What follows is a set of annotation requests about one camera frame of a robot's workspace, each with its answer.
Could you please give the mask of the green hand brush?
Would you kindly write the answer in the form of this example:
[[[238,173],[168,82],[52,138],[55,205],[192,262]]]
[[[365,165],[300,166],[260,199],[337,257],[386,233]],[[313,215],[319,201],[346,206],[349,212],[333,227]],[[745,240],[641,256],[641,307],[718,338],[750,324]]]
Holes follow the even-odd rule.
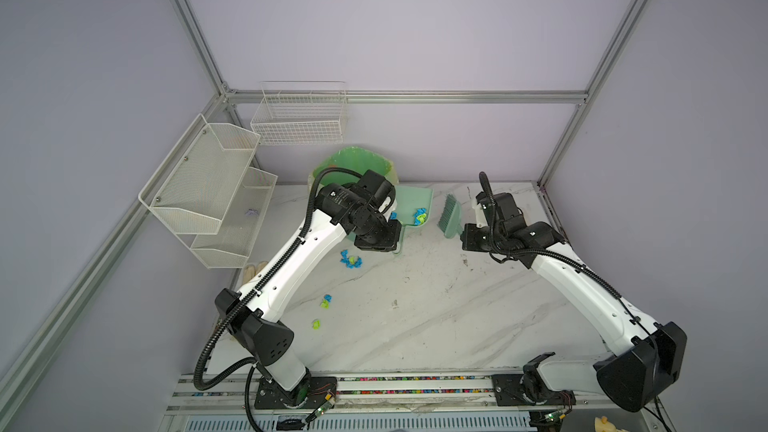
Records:
[[[438,228],[446,239],[452,239],[462,231],[461,204],[453,194],[445,197],[444,208],[438,220]]]

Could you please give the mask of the green plastic dustpan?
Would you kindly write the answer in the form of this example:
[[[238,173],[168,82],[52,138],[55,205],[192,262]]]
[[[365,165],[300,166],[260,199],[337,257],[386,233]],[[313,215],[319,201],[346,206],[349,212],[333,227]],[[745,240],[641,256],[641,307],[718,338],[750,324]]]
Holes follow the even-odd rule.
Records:
[[[396,208],[394,209],[394,218],[400,222],[401,232],[394,254],[400,254],[402,252],[406,233],[410,229],[422,227],[429,220],[431,216],[432,201],[433,190],[431,188],[409,185],[396,186]],[[413,215],[417,208],[426,208],[428,210],[427,221],[419,227],[413,225]]]

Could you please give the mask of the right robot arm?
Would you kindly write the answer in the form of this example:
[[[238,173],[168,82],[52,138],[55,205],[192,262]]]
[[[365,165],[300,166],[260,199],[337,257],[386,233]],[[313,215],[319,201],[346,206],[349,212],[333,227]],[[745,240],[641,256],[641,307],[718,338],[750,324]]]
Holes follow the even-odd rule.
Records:
[[[597,331],[605,353],[558,358],[541,353],[523,367],[520,398],[543,405],[577,392],[600,394],[628,412],[654,402],[680,376],[686,332],[661,323],[631,304],[583,262],[550,224],[526,222],[509,193],[493,191],[480,173],[476,220],[460,235],[465,251],[486,253],[498,264],[514,261],[555,287]]]

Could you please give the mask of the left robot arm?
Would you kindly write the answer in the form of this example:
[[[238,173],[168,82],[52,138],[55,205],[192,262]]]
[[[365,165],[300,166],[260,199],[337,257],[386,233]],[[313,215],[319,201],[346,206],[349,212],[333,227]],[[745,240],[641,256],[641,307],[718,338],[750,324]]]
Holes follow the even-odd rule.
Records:
[[[303,405],[311,396],[312,376],[292,350],[293,331],[281,318],[298,288],[320,261],[348,235],[361,251],[397,249],[402,225],[393,218],[395,186],[383,175],[340,167],[349,182],[323,185],[334,168],[321,170],[312,182],[303,221],[264,269],[238,290],[223,289],[215,298],[220,320],[203,347],[193,371],[200,392],[214,388],[247,367],[259,372],[277,389],[288,408]],[[211,379],[206,364],[223,334],[248,352]]]

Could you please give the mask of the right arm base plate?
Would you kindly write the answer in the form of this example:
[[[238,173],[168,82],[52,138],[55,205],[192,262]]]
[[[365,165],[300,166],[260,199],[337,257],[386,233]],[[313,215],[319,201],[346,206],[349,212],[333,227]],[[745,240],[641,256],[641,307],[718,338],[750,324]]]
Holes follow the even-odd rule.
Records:
[[[570,390],[552,390],[534,373],[495,374],[492,388],[498,406],[572,406]]]

